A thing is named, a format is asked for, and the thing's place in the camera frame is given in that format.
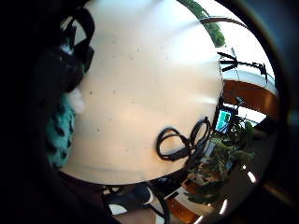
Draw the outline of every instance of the green leaves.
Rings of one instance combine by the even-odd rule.
[[[197,194],[185,193],[189,201],[193,203],[214,203],[220,197],[222,181],[208,182],[205,185],[196,188]]]
[[[220,198],[220,194],[204,196],[201,194],[187,194],[190,202],[193,203],[214,203],[216,200]]]
[[[254,152],[245,152],[242,150],[237,150],[234,152],[234,156],[236,157],[236,160],[241,164],[247,164],[249,163],[253,157],[255,156]]]
[[[193,0],[177,0],[183,6],[185,6],[194,16],[201,20],[205,17],[208,17],[209,14],[207,11],[202,8],[198,3]],[[221,28],[217,23],[207,23],[204,24],[208,34],[210,35],[215,47],[221,47],[225,44],[225,38],[223,33],[221,32]]]

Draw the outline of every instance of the tree foliage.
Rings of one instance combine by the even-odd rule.
[[[198,20],[201,20],[209,16],[207,11],[193,0],[178,0],[178,2],[180,2],[190,12],[192,12]],[[225,44],[224,35],[221,32],[221,28],[217,23],[208,23],[204,24],[204,26],[216,48],[221,47]]]

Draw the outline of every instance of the table surface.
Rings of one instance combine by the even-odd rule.
[[[222,89],[208,33],[177,1],[98,0],[88,9],[95,54],[79,85],[85,110],[62,171],[110,185],[175,172],[186,159],[162,161],[158,134],[172,126],[189,136],[199,119],[212,121]],[[167,140],[164,150],[179,147]]]

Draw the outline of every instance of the potted plant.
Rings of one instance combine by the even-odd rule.
[[[189,171],[192,192],[186,193],[193,203],[209,204],[216,202],[221,195],[221,188],[229,180],[229,174],[238,166],[246,165],[254,157],[247,152],[252,141],[253,127],[250,122],[234,122],[226,135],[213,133],[209,144],[214,145],[209,157],[204,157],[198,167]]]

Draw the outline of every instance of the person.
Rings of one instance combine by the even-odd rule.
[[[90,183],[59,171],[58,176],[62,182],[72,191],[81,201],[88,202],[99,210],[105,211],[122,224],[144,223],[153,224],[156,222],[156,215],[151,209],[137,209],[118,215],[112,215],[104,196],[104,186]]]

